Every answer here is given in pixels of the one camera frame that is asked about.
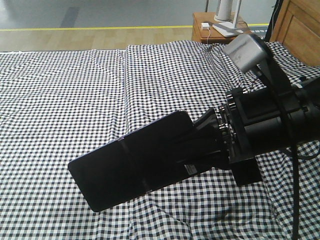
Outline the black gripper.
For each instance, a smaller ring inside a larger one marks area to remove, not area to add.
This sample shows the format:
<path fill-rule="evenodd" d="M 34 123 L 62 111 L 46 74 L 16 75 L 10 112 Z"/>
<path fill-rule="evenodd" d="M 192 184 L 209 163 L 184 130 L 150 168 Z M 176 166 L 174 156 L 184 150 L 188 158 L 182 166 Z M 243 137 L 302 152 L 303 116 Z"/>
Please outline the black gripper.
<path fill-rule="evenodd" d="M 192 129 L 166 139 L 162 149 L 177 164 L 231 169 L 239 187 L 262 181 L 255 157 L 290 146 L 270 91 L 262 88 L 246 93 L 240 87 L 228 91 L 219 113 L 222 123 L 232 130 L 227 138 L 229 153 L 213 107 L 193 122 Z"/>

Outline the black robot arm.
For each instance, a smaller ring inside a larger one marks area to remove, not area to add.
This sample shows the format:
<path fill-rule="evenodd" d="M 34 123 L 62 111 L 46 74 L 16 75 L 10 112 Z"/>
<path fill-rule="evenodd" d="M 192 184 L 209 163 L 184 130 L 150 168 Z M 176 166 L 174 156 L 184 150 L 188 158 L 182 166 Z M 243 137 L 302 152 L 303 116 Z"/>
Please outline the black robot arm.
<path fill-rule="evenodd" d="M 230 170 L 238 186 L 257 183 L 257 155 L 319 139 L 320 80 L 287 86 L 283 94 L 237 88 L 196 121 L 184 111 L 165 116 L 160 132 L 165 186 L 212 167 Z"/>

